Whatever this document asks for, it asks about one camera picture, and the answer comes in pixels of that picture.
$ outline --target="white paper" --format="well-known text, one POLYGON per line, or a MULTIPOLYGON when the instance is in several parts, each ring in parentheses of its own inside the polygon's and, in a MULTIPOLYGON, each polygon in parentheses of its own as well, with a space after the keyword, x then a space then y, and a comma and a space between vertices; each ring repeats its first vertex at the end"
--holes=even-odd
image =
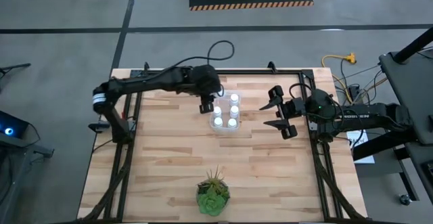
MULTIPOLYGON (((352 148, 357 145, 361 145, 368 141, 367 132, 364 130, 364 134, 362 138, 359 140, 357 145, 353 145, 353 143, 359 138, 359 135, 361 134, 361 130, 357 131, 349 131, 347 132, 347 138, 350 140, 352 144, 352 148)), ((355 164, 374 164, 374 157, 373 156, 367 156, 365 158, 359 159, 355 161, 355 164)))

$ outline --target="yellow and black striped tape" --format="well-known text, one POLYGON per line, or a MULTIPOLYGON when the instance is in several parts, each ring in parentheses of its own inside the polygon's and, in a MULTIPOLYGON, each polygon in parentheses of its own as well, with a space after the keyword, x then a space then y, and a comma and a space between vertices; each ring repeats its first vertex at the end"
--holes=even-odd
POLYGON ((281 1, 270 3, 238 3, 221 5, 199 5, 189 7, 190 11, 227 10, 227 9, 250 9, 266 7, 307 7, 314 5, 314 1, 281 1))

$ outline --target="yellow cable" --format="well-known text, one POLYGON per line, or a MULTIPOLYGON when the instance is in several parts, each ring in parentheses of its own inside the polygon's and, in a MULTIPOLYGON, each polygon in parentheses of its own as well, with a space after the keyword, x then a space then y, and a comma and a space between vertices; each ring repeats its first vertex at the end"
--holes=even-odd
MULTIPOLYGON (((346 61, 349 61, 350 63, 354 64, 356 62, 355 60, 355 55, 353 53, 351 53, 348 56, 342 56, 342 55, 325 55, 322 57, 322 67, 326 68, 325 66, 325 58, 340 58, 340 59, 344 59, 346 61)), ((344 92, 346 93, 346 97, 347 100, 349 101, 349 103, 353 104, 352 99, 350 98, 348 89, 346 88, 346 86, 344 85, 344 83, 341 81, 342 79, 338 78, 337 76, 335 76, 334 74, 332 74, 332 77, 334 77, 342 86, 344 92)))

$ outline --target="clear plastic container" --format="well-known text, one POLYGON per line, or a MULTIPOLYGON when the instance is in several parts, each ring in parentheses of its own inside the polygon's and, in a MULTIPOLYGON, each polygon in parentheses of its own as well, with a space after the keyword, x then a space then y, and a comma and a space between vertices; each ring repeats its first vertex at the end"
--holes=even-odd
POLYGON ((222 127, 216 127, 216 126, 214 126, 215 116, 212 113, 211 116, 210 116, 210 118, 209 118, 210 127, 212 127, 212 129, 215 132, 217 132, 217 133, 232 133, 232 132, 236 132, 239 129, 240 114, 241 114, 241 111, 242 111, 242 108, 241 108, 241 95, 240 95, 239 91, 225 91, 224 92, 224 96, 215 98, 215 100, 214 100, 214 107, 215 106, 218 106, 218 107, 221 108, 221 111, 222 111, 221 118, 223 119, 223 126, 222 127), (231 118, 230 117, 230 108, 231 108, 231 106, 230 106, 230 97, 233 94, 236 94, 236 95, 239 96, 239 100, 237 102, 237 106, 239 108, 239 113, 237 114, 237 117, 234 118, 234 119, 236 119, 236 127, 229 128, 228 125, 227 125, 227 123, 229 122, 229 120, 231 118))

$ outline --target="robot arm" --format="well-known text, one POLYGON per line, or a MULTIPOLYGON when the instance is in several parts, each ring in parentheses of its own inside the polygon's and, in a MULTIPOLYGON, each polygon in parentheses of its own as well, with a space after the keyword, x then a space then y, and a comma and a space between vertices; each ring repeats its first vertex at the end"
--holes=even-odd
POLYGON ((121 118, 114 106, 122 95, 162 89, 200 96, 200 113, 213 111, 213 93, 221 90, 216 70, 210 65, 170 67, 158 74, 129 79, 112 78, 93 90, 93 110, 104 115, 112 127, 114 143, 131 139, 128 121, 121 118))
POLYGON ((313 137, 328 143, 341 132, 378 127, 399 132, 411 128, 413 124, 406 107, 397 104, 340 106, 331 95, 320 89, 313 89, 305 102, 294 98, 284 103, 282 96, 281 86, 275 86, 269 91, 269 104, 261 110, 277 106, 280 120, 265 124, 280 130, 284 139, 297 136, 295 126, 290 125, 288 119, 306 115, 317 125, 313 137))

